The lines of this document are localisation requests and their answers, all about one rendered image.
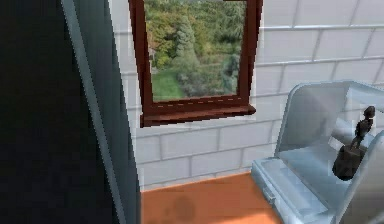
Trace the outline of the brown framed window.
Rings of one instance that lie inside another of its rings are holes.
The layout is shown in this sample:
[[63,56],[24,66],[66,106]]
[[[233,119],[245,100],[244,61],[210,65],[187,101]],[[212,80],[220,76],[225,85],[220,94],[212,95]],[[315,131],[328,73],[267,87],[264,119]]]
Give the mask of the brown framed window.
[[256,112],[250,103],[263,0],[128,0],[140,126]]

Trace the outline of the black appliance lever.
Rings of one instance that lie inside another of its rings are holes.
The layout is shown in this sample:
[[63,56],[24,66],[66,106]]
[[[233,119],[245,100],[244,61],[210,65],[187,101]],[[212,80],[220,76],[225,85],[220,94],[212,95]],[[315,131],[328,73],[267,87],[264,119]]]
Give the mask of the black appliance lever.
[[355,137],[349,145],[340,148],[332,167],[333,174],[342,181],[348,181],[354,177],[365,155],[360,145],[372,128],[375,107],[368,106],[363,115],[364,118],[356,125]]

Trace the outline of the dark grey fridge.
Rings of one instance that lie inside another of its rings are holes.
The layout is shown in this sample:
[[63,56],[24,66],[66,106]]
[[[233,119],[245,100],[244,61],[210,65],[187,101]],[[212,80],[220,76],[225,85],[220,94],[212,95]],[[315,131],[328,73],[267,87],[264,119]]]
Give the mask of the dark grey fridge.
[[140,224],[108,0],[0,0],[0,224]]

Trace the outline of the pale blue metal appliance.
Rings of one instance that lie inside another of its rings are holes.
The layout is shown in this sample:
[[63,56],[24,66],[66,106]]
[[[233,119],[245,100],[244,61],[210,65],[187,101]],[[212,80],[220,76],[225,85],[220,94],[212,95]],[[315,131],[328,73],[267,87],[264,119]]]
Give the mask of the pale blue metal appliance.
[[348,181],[332,172],[355,137],[343,119],[348,102],[384,114],[384,90],[352,80],[295,86],[283,116],[275,153],[252,163],[251,176],[283,224],[384,224],[384,130],[361,143],[365,155]]

